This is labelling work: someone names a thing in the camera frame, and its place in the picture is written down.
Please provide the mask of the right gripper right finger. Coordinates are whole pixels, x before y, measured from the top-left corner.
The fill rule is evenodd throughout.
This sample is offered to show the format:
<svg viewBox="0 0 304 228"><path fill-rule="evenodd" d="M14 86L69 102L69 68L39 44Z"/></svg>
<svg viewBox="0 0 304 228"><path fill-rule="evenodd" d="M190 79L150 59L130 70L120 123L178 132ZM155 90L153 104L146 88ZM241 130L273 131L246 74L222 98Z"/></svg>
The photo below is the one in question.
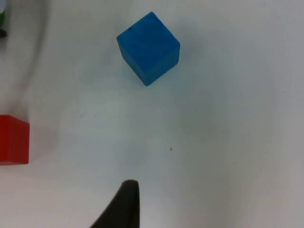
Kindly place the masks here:
<svg viewBox="0 0 304 228"><path fill-rule="evenodd" d="M122 182L119 190L91 228L139 228L140 189L136 180Z"/></svg>

